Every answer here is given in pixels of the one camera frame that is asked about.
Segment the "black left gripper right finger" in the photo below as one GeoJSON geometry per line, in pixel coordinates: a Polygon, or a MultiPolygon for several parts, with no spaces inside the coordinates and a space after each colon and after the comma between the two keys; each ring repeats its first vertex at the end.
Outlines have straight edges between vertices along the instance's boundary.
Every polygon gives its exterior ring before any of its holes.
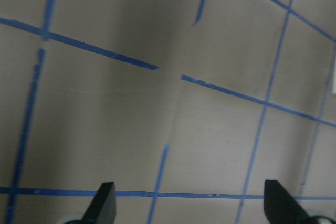
{"type": "Polygon", "coordinates": [[[265,180],[264,213],[269,223],[320,223],[321,216],[309,215],[277,180],[265,180]]]}

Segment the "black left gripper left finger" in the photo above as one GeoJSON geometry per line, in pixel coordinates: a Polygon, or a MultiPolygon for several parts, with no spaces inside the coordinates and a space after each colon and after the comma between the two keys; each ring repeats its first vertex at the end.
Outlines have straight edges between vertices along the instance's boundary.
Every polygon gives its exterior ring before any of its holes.
{"type": "Polygon", "coordinates": [[[117,205],[114,182],[102,183],[82,218],[82,223],[113,224],[117,205]]]}

